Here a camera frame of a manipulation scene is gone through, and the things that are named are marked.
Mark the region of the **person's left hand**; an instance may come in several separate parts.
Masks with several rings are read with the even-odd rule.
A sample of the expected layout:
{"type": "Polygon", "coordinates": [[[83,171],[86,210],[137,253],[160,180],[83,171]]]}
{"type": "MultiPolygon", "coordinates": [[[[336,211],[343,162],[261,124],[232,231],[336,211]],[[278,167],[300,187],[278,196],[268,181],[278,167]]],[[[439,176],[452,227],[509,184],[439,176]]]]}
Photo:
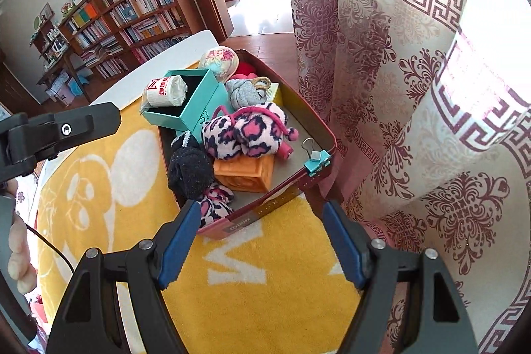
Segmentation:
{"type": "Polygon", "coordinates": [[[7,263],[7,272],[16,282],[17,290],[22,295],[32,292],[37,287],[37,273],[31,264],[27,233],[24,220],[14,213],[8,236],[11,254],[7,263]]]}

